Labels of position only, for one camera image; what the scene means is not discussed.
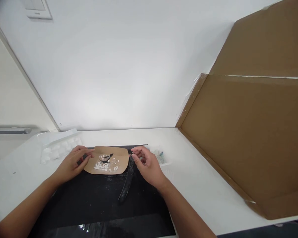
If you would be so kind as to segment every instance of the desk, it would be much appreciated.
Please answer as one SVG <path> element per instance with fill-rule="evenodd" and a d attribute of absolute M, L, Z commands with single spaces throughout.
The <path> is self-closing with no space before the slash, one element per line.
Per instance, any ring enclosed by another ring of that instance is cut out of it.
<path fill-rule="evenodd" d="M 84 131 L 80 137 L 86 147 L 160 147 L 172 162 L 162 167 L 163 172 L 216 235 L 298 219 L 269 221 L 253 212 L 177 128 Z M 33 136 L 0 160 L 0 221 L 60 164 L 40 164 L 40 155 L 41 147 Z"/>

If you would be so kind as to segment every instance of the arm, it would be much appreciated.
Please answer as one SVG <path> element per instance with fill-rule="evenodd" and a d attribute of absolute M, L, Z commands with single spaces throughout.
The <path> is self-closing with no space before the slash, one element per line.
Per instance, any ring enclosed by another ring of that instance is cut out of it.
<path fill-rule="evenodd" d="M 83 170 L 89 158 L 94 157 L 92 151 L 84 146 L 75 147 L 57 170 L 0 222 L 0 238 L 27 237 L 56 189 Z"/>
<path fill-rule="evenodd" d="M 179 237 L 216 237 L 181 193 L 161 171 L 156 156 L 143 146 L 131 150 L 144 179 L 156 187 L 165 200 Z"/>

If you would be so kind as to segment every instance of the wall switch plate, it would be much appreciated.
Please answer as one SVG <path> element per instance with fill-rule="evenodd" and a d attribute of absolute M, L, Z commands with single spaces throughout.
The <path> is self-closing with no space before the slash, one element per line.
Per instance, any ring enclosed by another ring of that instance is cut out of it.
<path fill-rule="evenodd" d="M 21 0 L 28 18 L 52 20 L 46 0 Z"/>

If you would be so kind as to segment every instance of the forearm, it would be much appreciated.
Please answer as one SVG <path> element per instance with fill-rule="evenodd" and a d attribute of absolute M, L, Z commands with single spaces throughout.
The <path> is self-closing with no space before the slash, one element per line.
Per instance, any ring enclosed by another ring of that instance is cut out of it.
<path fill-rule="evenodd" d="M 58 186 L 53 176 L 46 179 L 0 222 L 0 238 L 27 237 Z"/>
<path fill-rule="evenodd" d="M 169 180 L 158 190 L 168 206 L 179 237 L 216 237 Z"/>

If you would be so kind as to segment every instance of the black cutting mat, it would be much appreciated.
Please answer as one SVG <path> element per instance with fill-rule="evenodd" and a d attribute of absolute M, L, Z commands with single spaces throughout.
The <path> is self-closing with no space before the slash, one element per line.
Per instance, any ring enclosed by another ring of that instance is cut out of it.
<path fill-rule="evenodd" d="M 130 149 L 135 146 L 118 147 L 128 149 L 130 154 Z M 144 180 L 138 169 L 124 203 L 118 205 L 127 172 L 128 167 L 120 175 L 92 175 L 83 170 L 56 191 L 29 237 L 151 238 L 175 235 L 163 198 Z"/>

